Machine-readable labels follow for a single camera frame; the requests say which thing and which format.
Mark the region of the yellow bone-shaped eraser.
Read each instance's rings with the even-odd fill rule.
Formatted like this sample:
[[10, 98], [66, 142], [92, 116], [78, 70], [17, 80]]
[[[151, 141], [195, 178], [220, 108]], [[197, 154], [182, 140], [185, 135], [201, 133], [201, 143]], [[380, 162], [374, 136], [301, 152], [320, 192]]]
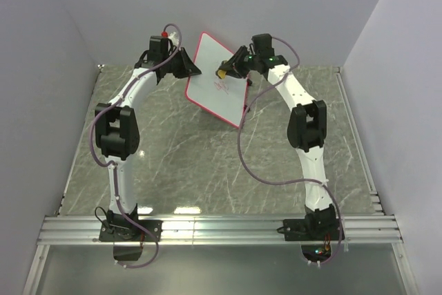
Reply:
[[227, 72], [221, 69], [218, 69], [215, 74], [219, 79], [225, 79], [227, 76]]

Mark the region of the pink framed whiteboard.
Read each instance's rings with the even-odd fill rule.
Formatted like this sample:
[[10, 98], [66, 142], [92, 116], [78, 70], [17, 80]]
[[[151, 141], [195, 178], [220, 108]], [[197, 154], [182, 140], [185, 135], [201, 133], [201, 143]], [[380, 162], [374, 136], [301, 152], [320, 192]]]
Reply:
[[194, 56], [199, 75], [188, 79], [185, 97], [218, 119], [237, 128], [247, 99], [247, 81], [226, 77], [215, 72], [233, 53], [207, 32], [202, 32]]

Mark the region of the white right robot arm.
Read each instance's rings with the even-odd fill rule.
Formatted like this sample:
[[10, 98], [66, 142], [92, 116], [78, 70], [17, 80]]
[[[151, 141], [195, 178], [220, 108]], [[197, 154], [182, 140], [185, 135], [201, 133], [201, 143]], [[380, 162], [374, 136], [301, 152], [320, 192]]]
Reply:
[[314, 240], [338, 228], [336, 205], [327, 192], [324, 143], [327, 137], [327, 105], [312, 97], [294, 75], [295, 66], [273, 48], [275, 37], [254, 35], [250, 46], [241, 46], [223, 61], [215, 74], [220, 79], [246, 79], [261, 74], [278, 91], [290, 110], [287, 139], [298, 154], [305, 184], [305, 219], [300, 232]]

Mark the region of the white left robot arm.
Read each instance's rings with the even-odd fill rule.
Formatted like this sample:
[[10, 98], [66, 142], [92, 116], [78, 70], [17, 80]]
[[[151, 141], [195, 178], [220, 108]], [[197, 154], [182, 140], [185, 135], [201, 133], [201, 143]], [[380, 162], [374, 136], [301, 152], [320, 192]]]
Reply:
[[136, 239], [141, 227], [133, 192], [133, 156], [140, 144], [136, 109], [169, 73], [182, 79], [199, 75], [201, 70], [183, 47], [151, 46], [142, 53], [121, 91], [95, 107], [90, 152], [99, 166], [108, 169], [110, 204], [106, 221], [124, 241]]

